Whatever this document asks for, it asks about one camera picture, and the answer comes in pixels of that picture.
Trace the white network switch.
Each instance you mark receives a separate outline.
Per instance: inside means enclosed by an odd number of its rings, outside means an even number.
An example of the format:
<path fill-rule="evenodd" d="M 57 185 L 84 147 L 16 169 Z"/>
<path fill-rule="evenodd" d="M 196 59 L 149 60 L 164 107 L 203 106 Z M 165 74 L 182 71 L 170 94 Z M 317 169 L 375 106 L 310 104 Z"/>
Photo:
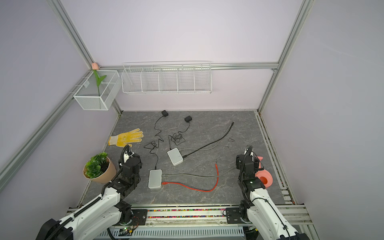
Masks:
<path fill-rule="evenodd" d="M 162 187 L 162 170 L 150 170 L 148 188 L 160 189 Z"/>
<path fill-rule="evenodd" d="M 171 149 L 167 152 L 173 166 L 181 164 L 184 159 L 178 148 Z"/>

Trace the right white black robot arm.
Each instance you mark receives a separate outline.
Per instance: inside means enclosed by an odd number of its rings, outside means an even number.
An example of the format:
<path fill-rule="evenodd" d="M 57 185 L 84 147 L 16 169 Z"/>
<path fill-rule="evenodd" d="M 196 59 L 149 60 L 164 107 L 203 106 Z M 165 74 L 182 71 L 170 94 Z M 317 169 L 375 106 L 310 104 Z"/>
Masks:
<path fill-rule="evenodd" d="M 256 227 L 264 240 L 308 240 L 299 233 L 274 204 L 264 183 L 256 177 L 258 159 L 251 150 L 236 157 L 238 184 L 244 200 L 239 206 L 242 219 Z"/>

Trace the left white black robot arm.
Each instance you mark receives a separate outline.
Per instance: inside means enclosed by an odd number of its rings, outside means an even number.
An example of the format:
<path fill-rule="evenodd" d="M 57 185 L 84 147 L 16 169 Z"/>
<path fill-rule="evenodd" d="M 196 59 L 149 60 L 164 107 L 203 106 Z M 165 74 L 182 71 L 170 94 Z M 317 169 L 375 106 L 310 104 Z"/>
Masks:
<path fill-rule="evenodd" d="M 132 220 L 131 205 L 124 202 L 140 182 L 141 158 L 138 154 L 121 157 L 120 169 L 102 192 L 74 213 L 41 227 L 37 240 L 92 240 L 107 228 Z"/>

